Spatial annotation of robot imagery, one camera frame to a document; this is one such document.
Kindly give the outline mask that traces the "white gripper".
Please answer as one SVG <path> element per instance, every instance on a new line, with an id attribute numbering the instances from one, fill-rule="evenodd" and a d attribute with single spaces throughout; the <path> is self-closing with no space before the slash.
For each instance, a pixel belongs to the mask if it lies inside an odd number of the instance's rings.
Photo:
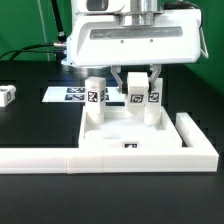
<path id="1" fill-rule="evenodd" d="M 152 26 L 122 27 L 115 15 L 81 16 L 69 37 L 68 56 L 80 67 L 112 66 L 119 93 L 126 85 L 119 74 L 125 65 L 150 66 L 150 90 L 161 73 L 160 64 L 192 63 L 200 57 L 201 12 L 167 10 Z"/>

